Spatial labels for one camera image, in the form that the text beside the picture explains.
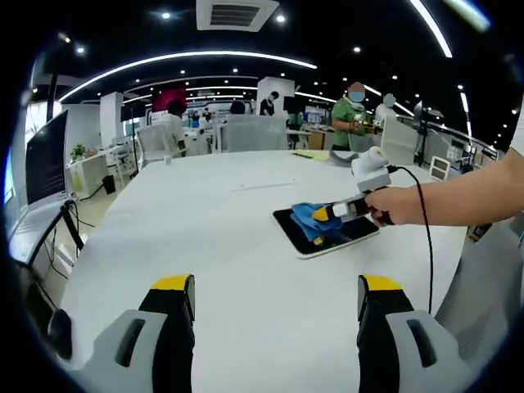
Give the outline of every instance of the hand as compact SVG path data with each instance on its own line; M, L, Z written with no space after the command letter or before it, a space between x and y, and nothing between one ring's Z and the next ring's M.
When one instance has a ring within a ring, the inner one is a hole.
M367 195L365 201L370 207L375 224L379 227L386 226L383 220L385 212L389 213L394 224L406 224L412 194L413 190L409 188L387 187Z

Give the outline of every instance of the face mask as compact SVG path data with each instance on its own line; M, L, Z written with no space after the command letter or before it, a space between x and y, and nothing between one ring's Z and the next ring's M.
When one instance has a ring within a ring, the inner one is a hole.
M352 102L362 102L366 97L366 94L361 92L350 92L347 96Z

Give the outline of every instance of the black ceiling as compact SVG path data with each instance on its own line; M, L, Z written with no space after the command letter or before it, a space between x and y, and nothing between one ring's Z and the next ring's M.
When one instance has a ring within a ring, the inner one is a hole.
M468 95L473 136L507 147L517 123L512 109L522 101L524 34L519 29L522 2L483 0L477 3L492 20L482 34L455 14L441 0L422 0L434 16L454 55L442 53L424 20L408 0L281 1L277 13L287 18L268 20L258 33L198 31L195 0L132 2L114 10L94 4L68 5L60 30L71 39L65 44L56 34L49 39L47 73L89 79L132 61L168 53L200 50L262 52L313 63L317 70L265 59L197 57L141 65L102 79L74 95L70 102L96 99L97 93L124 91L139 85L177 77L202 75L278 76L300 84L304 93L339 98L348 81L360 81L382 93L393 93L400 104L413 109L415 93L445 115L445 124L466 132L466 116L458 84ZM162 20L160 13L172 17ZM83 56L75 53L82 45ZM354 53L353 47L362 48ZM223 80L191 81L191 86L223 84ZM254 80L242 85L255 85ZM136 93L149 93L149 88ZM368 93L368 109L379 97Z

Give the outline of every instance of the green shirt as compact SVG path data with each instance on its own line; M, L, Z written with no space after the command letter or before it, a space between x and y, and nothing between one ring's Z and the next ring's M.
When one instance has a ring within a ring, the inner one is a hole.
M355 116L362 114L362 120L366 118L365 110L359 111L355 109L351 102L343 97L337 101L331 111L332 121L340 120L345 123L352 123L355 121ZM353 133L357 135L364 135L364 127L358 127ZM350 134L346 131L335 131L335 144L343 147L350 147Z

